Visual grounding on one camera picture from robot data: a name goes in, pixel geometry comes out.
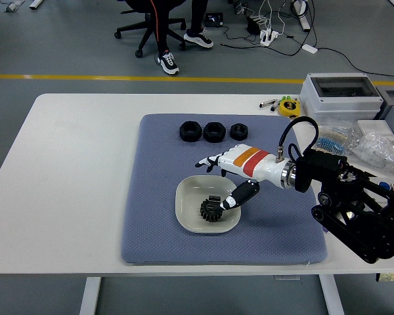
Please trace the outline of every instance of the robotic arm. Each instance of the robotic arm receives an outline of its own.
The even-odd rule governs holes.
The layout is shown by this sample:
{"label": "robotic arm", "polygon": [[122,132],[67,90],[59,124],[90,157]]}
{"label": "robotic arm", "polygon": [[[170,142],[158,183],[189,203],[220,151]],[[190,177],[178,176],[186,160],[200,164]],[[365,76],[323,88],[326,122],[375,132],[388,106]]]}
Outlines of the robotic arm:
{"label": "robotic arm", "polygon": [[[313,124],[316,136],[301,154],[294,144],[289,147],[290,158],[283,157],[283,143],[290,128],[300,121]],[[295,188],[306,192],[312,180],[322,183],[319,204],[311,210],[313,217],[348,248],[367,263],[394,256],[394,192],[369,180],[364,171],[348,164],[345,156],[336,156],[311,149],[318,138],[318,126],[309,117],[293,120],[285,129],[278,146],[277,157],[267,151],[239,144],[229,151],[202,159],[196,167],[208,165],[221,168],[247,180],[238,186],[220,205],[211,209],[208,217],[238,207],[254,197],[262,180],[279,188]],[[298,158],[292,156],[292,148]],[[387,200],[382,207],[365,190]]]}

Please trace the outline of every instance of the orange stripe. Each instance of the orange stripe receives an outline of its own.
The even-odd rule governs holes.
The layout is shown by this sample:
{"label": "orange stripe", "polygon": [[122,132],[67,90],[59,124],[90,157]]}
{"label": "orange stripe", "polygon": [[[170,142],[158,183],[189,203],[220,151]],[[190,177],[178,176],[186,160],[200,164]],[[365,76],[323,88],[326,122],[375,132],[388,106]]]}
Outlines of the orange stripe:
{"label": "orange stripe", "polygon": [[156,6],[152,0],[150,0],[153,9],[155,10],[155,17],[156,17],[156,41],[159,42],[159,21],[158,21],[158,11],[156,10]]}
{"label": "orange stripe", "polygon": [[237,167],[243,166],[245,161],[250,157],[252,157],[259,150],[260,150],[259,148],[255,148],[255,147],[249,148],[234,160],[234,165]]}
{"label": "orange stripe", "polygon": [[254,173],[255,166],[266,156],[270,153],[267,151],[260,150],[256,154],[254,154],[251,159],[248,160],[247,163],[244,165],[244,173],[247,174],[249,177],[252,177]]}

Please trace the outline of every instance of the yellow floor line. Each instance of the yellow floor line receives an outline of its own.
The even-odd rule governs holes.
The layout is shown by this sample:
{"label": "yellow floor line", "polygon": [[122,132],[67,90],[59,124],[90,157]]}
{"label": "yellow floor line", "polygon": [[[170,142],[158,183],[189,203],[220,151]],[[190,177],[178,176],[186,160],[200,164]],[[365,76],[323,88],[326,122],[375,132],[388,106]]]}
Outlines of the yellow floor line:
{"label": "yellow floor line", "polygon": [[[276,83],[302,84],[303,79],[269,79],[240,77],[145,77],[124,75],[39,75],[39,74],[0,74],[0,79],[31,80],[89,80],[89,81],[174,81],[204,83]],[[375,85],[394,85],[394,81],[373,81]]]}

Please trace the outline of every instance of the white bowl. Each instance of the white bowl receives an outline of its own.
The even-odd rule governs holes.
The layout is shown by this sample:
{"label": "white bowl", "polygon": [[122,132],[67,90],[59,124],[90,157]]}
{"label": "white bowl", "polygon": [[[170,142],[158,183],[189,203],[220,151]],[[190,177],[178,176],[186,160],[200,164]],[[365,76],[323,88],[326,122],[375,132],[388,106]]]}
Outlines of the white bowl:
{"label": "white bowl", "polygon": [[196,175],[184,179],[177,187],[175,196],[175,214],[178,222],[194,233],[224,233],[238,224],[241,207],[223,211],[216,222],[203,219],[200,214],[202,202],[210,195],[226,199],[236,188],[229,179],[213,175]]}

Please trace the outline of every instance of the yellow tape measure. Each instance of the yellow tape measure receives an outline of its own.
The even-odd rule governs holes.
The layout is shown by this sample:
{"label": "yellow tape measure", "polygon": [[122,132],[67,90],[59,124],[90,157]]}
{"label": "yellow tape measure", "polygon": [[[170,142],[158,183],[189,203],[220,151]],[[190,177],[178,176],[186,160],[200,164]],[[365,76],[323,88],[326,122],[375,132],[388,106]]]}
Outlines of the yellow tape measure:
{"label": "yellow tape measure", "polygon": [[301,103],[298,100],[292,100],[290,96],[282,97],[278,105],[278,113],[285,117],[299,117],[301,113]]}

